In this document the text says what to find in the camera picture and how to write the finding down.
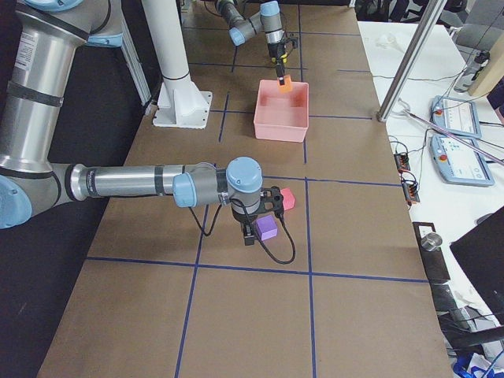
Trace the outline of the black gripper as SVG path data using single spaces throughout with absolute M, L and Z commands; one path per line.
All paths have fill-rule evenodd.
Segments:
M 245 246 L 253 246 L 256 240 L 252 223 L 259 214 L 265 212 L 265 205 L 261 202 L 258 205 L 245 206 L 241 201 L 232 201 L 232 215 L 241 224 L 243 240 Z
M 279 85 L 285 84 L 284 63 L 287 61 L 285 42 L 280 40 L 277 43 L 268 44 L 269 57 L 271 62 L 276 64 L 276 77 Z

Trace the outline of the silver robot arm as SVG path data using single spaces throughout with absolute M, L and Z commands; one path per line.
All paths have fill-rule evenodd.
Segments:
M 265 33 L 269 57 L 275 65 L 276 77 L 281 87 L 286 87 L 285 62 L 287 60 L 287 34 L 284 31 L 278 1 L 260 4 L 257 13 L 245 18 L 237 9 L 237 1 L 215 1 L 217 13 L 227 22 L 229 35 L 235 46 Z
M 172 193 L 191 164 L 124 166 L 144 108 L 133 79 L 116 74 L 119 1 L 4 1 L 1 52 L 1 226 L 13 228 L 69 203 Z

